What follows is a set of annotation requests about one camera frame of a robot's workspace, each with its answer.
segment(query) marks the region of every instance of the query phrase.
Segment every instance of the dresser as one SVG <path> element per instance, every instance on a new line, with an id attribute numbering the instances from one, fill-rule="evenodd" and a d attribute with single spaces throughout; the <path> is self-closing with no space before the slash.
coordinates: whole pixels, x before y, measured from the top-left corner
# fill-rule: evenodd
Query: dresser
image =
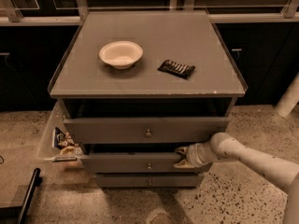
<path id="1" fill-rule="evenodd" d="M 123 40 L 142 58 L 125 70 L 104 64 L 99 50 Z M 195 71 L 158 71 L 168 59 Z M 209 167 L 175 168 L 175 149 L 224 132 L 246 88 L 204 11 L 103 11 L 88 15 L 50 96 L 99 187 L 196 187 Z"/>

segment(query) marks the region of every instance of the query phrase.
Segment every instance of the drawer knob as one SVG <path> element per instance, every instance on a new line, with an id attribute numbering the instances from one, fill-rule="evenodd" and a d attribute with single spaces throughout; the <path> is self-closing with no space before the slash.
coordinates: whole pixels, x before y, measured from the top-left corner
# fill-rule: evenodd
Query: drawer knob
<path id="1" fill-rule="evenodd" d="M 148 170 L 151 170 L 151 169 L 152 169 L 152 167 L 151 167 L 151 163 L 150 163 L 150 162 L 148 163 L 148 167 L 147 167 L 147 169 L 148 169 Z"/>
<path id="2" fill-rule="evenodd" d="M 151 138 L 151 136 L 152 136 L 151 130 L 147 129 L 147 131 L 146 131 L 146 137 Z"/>

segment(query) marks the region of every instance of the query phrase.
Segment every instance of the floor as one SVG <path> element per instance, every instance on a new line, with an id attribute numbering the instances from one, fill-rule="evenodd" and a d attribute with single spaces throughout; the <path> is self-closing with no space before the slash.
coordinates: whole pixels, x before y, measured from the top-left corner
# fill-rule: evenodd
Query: floor
<path id="1" fill-rule="evenodd" d="M 150 224 L 162 214 L 177 224 L 282 222 L 287 195 L 238 161 L 213 163 L 196 189 L 100 189 L 80 165 L 38 158 L 49 116 L 0 113 L 5 160 L 0 164 L 0 207 L 21 203 L 36 167 L 43 177 L 26 223 Z M 236 106 L 227 133 L 249 147 L 299 162 L 299 106 L 285 119 L 271 105 Z"/>

